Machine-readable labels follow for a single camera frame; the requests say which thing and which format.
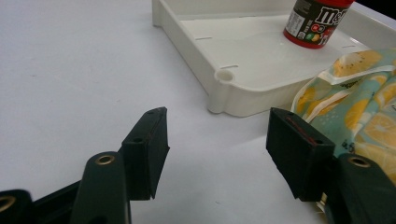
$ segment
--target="white table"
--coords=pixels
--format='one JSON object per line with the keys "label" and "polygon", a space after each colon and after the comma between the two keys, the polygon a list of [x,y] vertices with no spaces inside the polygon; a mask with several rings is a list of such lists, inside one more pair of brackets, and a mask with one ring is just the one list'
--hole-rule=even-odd
{"label": "white table", "polygon": [[131,202],[133,223],[326,223],[268,155],[268,112],[211,114],[206,99],[149,0],[0,1],[0,191],[35,201],[80,180],[166,106],[171,149],[156,199]]}

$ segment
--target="yellow plastic bag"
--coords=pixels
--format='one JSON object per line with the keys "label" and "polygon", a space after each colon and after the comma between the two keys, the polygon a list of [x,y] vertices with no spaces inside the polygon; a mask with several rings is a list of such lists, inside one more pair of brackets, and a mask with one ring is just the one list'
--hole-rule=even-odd
{"label": "yellow plastic bag", "polygon": [[336,144],[334,156],[356,153],[396,186],[396,49],[344,55],[310,80],[291,111]]}

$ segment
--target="red lid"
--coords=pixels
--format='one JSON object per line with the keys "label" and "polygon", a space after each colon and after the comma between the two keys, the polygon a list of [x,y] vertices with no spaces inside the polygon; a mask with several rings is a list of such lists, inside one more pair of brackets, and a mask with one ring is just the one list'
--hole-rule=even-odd
{"label": "red lid", "polygon": [[355,0],[317,0],[317,2],[332,7],[350,7]]}

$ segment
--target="plastic tray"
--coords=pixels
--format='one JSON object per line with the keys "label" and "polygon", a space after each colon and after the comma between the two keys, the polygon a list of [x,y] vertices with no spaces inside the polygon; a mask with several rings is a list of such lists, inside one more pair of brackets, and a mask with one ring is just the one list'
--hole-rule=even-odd
{"label": "plastic tray", "polygon": [[324,48],[295,45],[282,34],[294,3],[152,0],[152,16],[208,93],[207,109],[237,117],[290,104],[343,54],[396,47],[396,30],[358,11],[357,3]]}

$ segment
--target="white surface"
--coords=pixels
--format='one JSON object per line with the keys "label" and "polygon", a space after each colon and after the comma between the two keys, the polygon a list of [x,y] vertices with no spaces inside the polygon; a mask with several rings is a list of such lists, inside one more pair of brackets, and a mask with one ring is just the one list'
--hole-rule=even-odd
{"label": "white surface", "polygon": [[165,30],[198,77],[214,113],[247,117],[290,104],[310,78],[340,56],[396,44],[396,29],[357,3],[324,48],[306,49],[282,34],[293,1],[152,2],[153,23]]}
{"label": "white surface", "polygon": [[37,200],[74,183],[166,106],[171,149],[134,224],[326,223],[271,161],[268,113],[214,115],[206,99],[148,0],[0,0],[0,190]]}

